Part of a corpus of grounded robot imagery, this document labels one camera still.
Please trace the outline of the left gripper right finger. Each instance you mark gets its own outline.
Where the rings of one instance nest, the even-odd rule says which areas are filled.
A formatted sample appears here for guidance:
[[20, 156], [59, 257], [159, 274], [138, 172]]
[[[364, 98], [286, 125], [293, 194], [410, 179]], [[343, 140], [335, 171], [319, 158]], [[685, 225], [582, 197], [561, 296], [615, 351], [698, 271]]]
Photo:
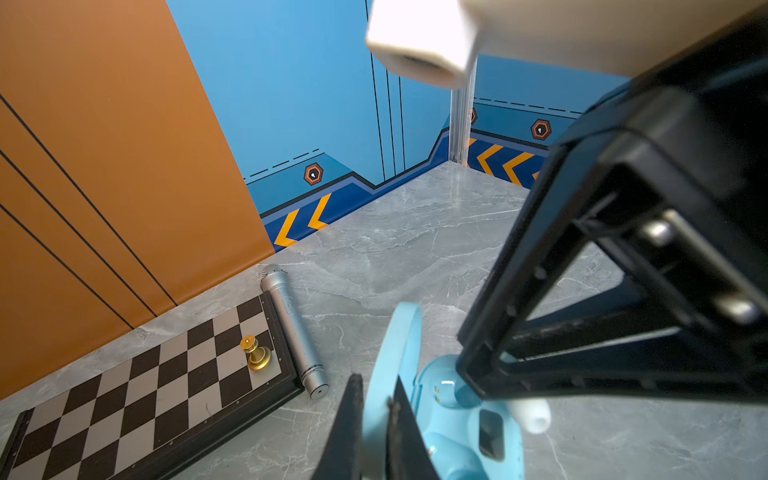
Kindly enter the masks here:
[[397, 379], [389, 409], [385, 473], [388, 479], [438, 480], [405, 388]]

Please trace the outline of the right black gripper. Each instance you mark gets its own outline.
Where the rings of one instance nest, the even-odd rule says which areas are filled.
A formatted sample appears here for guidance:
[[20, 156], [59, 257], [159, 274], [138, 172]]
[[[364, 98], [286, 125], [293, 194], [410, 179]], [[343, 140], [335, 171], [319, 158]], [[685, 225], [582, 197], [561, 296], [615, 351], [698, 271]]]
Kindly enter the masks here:
[[460, 340], [484, 399], [766, 401], [765, 12], [558, 139]]

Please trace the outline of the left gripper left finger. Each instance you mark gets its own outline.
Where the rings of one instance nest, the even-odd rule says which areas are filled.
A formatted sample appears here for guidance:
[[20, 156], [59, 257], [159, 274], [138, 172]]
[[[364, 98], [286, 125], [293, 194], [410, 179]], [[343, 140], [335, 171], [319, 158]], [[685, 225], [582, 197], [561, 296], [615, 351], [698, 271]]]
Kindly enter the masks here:
[[346, 384], [323, 454], [312, 480], [361, 479], [363, 378], [352, 374]]

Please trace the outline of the blue earbud case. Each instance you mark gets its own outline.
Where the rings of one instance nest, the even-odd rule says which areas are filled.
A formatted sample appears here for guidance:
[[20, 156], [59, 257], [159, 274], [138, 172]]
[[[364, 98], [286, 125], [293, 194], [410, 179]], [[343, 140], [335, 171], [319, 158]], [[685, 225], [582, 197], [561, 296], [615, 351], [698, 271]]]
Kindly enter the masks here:
[[440, 479], [523, 479], [521, 427], [504, 401], [482, 400], [460, 377], [456, 355], [419, 367], [422, 308], [394, 310], [365, 396], [361, 469], [368, 479], [392, 479], [385, 467], [388, 401], [402, 386], [416, 421], [417, 447]]

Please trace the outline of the blue earbud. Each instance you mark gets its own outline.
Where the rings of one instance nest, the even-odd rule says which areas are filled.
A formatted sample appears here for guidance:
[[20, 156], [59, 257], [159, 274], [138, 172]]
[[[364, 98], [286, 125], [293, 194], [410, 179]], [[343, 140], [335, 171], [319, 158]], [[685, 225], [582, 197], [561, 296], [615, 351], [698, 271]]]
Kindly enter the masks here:
[[505, 402], [520, 428], [532, 435], [546, 433], [552, 423], [549, 402], [543, 398], [514, 399]]

